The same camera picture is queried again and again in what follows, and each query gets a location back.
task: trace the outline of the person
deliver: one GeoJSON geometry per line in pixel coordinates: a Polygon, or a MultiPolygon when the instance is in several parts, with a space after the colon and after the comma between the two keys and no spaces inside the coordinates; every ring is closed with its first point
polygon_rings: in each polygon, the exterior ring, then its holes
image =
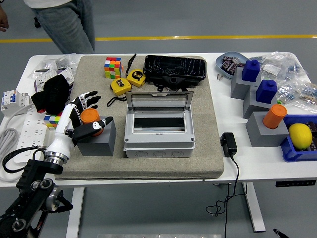
{"type": "MultiPolygon", "coordinates": [[[[93,54],[95,30],[91,0],[24,0],[63,54],[93,54]]],[[[0,5],[0,31],[9,28],[0,5]]]]}

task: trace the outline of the gray floor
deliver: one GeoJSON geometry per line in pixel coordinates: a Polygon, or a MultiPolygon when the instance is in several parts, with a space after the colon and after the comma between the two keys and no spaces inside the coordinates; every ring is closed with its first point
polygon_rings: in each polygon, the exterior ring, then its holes
{"type": "MultiPolygon", "coordinates": [[[[47,38],[34,27],[31,10],[19,1],[2,3],[10,29],[0,39],[47,38]]],[[[314,0],[94,0],[96,37],[200,35],[316,34],[314,0]]],[[[96,53],[292,52],[312,82],[316,82],[316,39],[98,41],[96,53]]],[[[12,90],[33,55],[60,54],[53,43],[0,44],[0,92],[12,90]]],[[[267,232],[253,233],[243,196],[229,202],[227,237],[277,237],[273,228],[290,238],[316,237],[315,186],[276,188],[257,182],[255,189],[267,232]]],[[[71,197],[72,191],[66,190],[71,197]]],[[[18,195],[2,190],[0,214],[18,195]]],[[[205,207],[223,199],[226,189],[210,183],[109,185],[88,188],[81,220],[81,238],[98,234],[222,234],[224,215],[205,207]]],[[[64,237],[68,213],[49,216],[44,238],[64,237]]]]}

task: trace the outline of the gray cube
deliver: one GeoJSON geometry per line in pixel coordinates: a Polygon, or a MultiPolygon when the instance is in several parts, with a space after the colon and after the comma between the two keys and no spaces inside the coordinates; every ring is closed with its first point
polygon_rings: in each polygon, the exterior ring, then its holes
{"type": "Polygon", "coordinates": [[[267,112],[253,112],[246,123],[252,147],[279,146],[289,135],[283,120],[276,129],[269,129],[263,125],[266,114],[267,112]]]}
{"type": "Polygon", "coordinates": [[[268,112],[272,105],[276,103],[276,96],[274,96],[270,104],[258,102],[256,99],[257,89],[258,87],[250,86],[250,89],[244,98],[242,113],[244,119],[249,119],[252,112],[268,112]]]}
{"type": "Polygon", "coordinates": [[[259,87],[261,83],[261,74],[259,73],[256,82],[242,80],[243,68],[237,67],[231,80],[231,98],[244,99],[250,86],[259,87]]]}
{"type": "Polygon", "coordinates": [[[104,127],[100,135],[86,137],[78,141],[77,146],[83,156],[113,156],[115,137],[116,128],[112,121],[104,127]]]}

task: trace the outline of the gray plastic box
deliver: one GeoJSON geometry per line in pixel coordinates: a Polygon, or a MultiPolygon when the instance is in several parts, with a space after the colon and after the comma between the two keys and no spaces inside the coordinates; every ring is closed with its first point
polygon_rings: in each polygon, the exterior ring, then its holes
{"type": "Polygon", "coordinates": [[[124,151],[129,158],[190,157],[193,92],[128,92],[124,151]]]}
{"type": "Polygon", "coordinates": [[[244,99],[250,86],[259,87],[261,74],[259,73],[256,82],[242,80],[242,67],[237,67],[231,80],[231,98],[244,99]]]}
{"type": "Polygon", "coordinates": [[[252,112],[268,112],[272,105],[276,103],[276,95],[270,104],[258,102],[256,99],[257,89],[258,87],[250,86],[250,89],[244,98],[242,113],[242,118],[244,119],[249,119],[252,112]]]}
{"type": "Polygon", "coordinates": [[[113,156],[116,137],[114,121],[104,127],[98,136],[89,136],[78,141],[77,146],[83,156],[113,156]]]}
{"type": "Polygon", "coordinates": [[[253,112],[246,123],[252,147],[279,146],[289,135],[283,120],[276,129],[267,128],[263,124],[263,118],[266,114],[267,112],[253,112]]]}

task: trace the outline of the yellow tape measure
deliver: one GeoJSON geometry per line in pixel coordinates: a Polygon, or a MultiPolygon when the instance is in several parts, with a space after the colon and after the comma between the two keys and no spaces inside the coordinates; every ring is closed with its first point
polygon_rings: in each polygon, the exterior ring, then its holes
{"type": "Polygon", "coordinates": [[[127,80],[132,85],[141,88],[145,84],[145,75],[141,69],[135,69],[129,73],[127,80]]]}
{"type": "Polygon", "coordinates": [[[126,92],[129,92],[131,88],[131,84],[125,78],[118,78],[114,80],[110,85],[110,89],[116,96],[120,96],[122,94],[125,94],[126,92]]]}

